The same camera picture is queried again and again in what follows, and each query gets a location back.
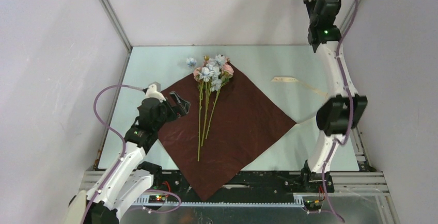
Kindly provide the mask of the red wrapping paper sheet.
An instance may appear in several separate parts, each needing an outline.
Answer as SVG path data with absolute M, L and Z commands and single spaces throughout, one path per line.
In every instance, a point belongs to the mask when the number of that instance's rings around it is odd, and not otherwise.
M 189 74 L 162 90 L 191 103 L 189 113 L 165 124 L 159 140 L 183 176 L 205 200 L 289 132 L 296 122 L 243 72 L 234 70 L 220 92 L 208 139 L 198 150 L 199 90 Z

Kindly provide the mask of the pink rose stem with blue bud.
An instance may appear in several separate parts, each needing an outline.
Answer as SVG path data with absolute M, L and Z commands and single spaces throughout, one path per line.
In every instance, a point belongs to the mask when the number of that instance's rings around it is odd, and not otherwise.
M 198 61 L 193 57 L 186 59 L 186 64 L 193 71 L 194 77 L 197 77 L 200 73 L 200 67 L 197 66 L 197 63 Z

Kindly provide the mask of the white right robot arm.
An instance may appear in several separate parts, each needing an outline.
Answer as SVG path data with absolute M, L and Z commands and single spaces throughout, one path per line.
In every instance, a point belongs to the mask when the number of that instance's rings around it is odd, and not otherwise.
M 322 60 L 327 82 L 327 101 L 316 113 L 319 135 L 312 155 L 301 170 L 301 187 L 316 193 L 328 183 L 331 161 L 344 146 L 368 104 L 359 95 L 344 65 L 342 35 L 334 24 L 341 0 L 304 0 L 309 15 L 308 42 Z

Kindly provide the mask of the blue flower stem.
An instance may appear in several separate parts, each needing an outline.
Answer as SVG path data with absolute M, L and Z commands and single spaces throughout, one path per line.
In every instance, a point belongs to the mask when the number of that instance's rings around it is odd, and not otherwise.
M 202 67 L 200 71 L 199 79 L 202 81 L 202 89 L 205 91 L 204 93 L 204 101 L 205 101 L 205 114 L 204 114 L 204 126 L 202 129 L 202 136 L 200 146 L 204 146 L 204 142 L 208 137 L 208 132 L 210 129 L 210 99 L 215 91 L 220 91 L 222 87 L 222 79 L 221 79 L 221 66 L 218 62 L 219 56 L 215 58 L 209 58 L 205 56 L 205 65 Z

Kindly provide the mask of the cream ribbon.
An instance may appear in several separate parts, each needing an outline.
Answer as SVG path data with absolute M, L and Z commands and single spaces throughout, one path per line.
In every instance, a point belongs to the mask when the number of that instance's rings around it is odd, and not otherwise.
M 302 85 L 303 87 L 311 90 L 312 92 L 321 95 L 323 97 L 327 96 L 327 92 L 324 92 L 316 87 L 313 87 L 312 85 L 300 81 L 299 79 L 295 78 L 295 77 L 284 77 L 284 76 L 275 76 L 271 79 L 271 82 L 276 82 L 276 83 L 298 83 L 300 85 Z

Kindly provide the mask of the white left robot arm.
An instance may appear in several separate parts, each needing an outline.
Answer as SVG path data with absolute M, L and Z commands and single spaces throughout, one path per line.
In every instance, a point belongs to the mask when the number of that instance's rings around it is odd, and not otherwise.
M 92 188 L 73 197 L 65 223 L 120 223 L 140 195 L 161 189 L 161 166 L 144 159 L 164 124 L 186 116 L 191 104 L 172 91 L 175 104 L 171 105 L 154 85 L 144 92 L 138 116 L 122 138 L 118 157 Z

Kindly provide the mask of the peach rose stem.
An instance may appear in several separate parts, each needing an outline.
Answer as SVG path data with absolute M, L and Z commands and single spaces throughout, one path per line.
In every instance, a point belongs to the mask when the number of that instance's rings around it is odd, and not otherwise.
M 209 87 L 209 93 L 215 92 L 215 99 L 213 101 L 207 130 L 205 133 L 205 140 L 208 139 L 211 129 L 211 123 L 214 115 L 214 111 L 216 109 L 216 105 L 218 102 L 218 98 L 220 96 L 221 89 L 229 83 L 230 79 L 234 75 L 234 69 L 229 63 L 224 63 L 223 65 L 216 64 L 212 67 L 213 75 L 210 77 L 210 87 Z

